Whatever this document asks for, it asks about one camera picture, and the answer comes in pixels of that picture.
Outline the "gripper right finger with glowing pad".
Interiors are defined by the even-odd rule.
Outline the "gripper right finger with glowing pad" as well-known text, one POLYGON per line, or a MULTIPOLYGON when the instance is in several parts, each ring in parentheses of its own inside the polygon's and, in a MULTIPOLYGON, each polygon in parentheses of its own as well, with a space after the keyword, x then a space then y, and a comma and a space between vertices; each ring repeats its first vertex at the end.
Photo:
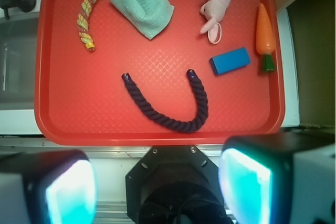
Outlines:
POLYGON ((239 223, 335 223, 335 136, 233 136, 224 143, 218 181, 239 223))

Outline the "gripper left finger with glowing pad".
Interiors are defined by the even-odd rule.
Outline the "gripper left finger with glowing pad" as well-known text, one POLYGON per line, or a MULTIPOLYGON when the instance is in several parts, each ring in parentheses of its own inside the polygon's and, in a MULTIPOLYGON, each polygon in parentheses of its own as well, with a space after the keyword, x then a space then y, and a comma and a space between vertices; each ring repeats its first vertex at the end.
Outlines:
POLYGON ((80 150, 1 155, 1 223, 92 223, 93 164, 80 150))

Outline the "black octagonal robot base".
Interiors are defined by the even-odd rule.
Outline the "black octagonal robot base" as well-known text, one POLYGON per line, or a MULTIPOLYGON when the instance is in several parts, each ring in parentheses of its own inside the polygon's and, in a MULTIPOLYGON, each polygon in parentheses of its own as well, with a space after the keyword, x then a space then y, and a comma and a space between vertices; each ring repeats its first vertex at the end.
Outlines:
POLYGON ((218 166, 196 146, 154 146, 126 174, 134 223, 233 223, 218 166))

